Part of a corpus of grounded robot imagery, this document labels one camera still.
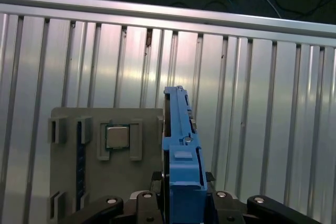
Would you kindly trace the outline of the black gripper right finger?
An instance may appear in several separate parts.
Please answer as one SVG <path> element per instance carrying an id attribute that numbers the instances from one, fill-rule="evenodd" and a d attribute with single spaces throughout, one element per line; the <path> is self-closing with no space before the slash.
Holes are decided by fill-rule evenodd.
<path id="1" fill-rule="evenodd" d="M 206 172 L 206 180 L 206 223 L 318 223 L 264 195 L 250 196 L 243 203 L 227 191 L 216 191 L 215 178 L 210 172 Z"/>

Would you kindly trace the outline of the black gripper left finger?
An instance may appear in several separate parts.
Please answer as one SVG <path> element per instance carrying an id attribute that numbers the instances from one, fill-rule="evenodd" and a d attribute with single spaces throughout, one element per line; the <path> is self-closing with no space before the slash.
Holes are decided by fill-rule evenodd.
<path id="1" fill-rule="evenodd" d="M 150 189 L 133 192 L 126 201 L 117 196 L 105 196 L 89 207 L 95 213 L 83 223 L 164 223 L 162 214 L 162 173 L 153 172 Z"/>

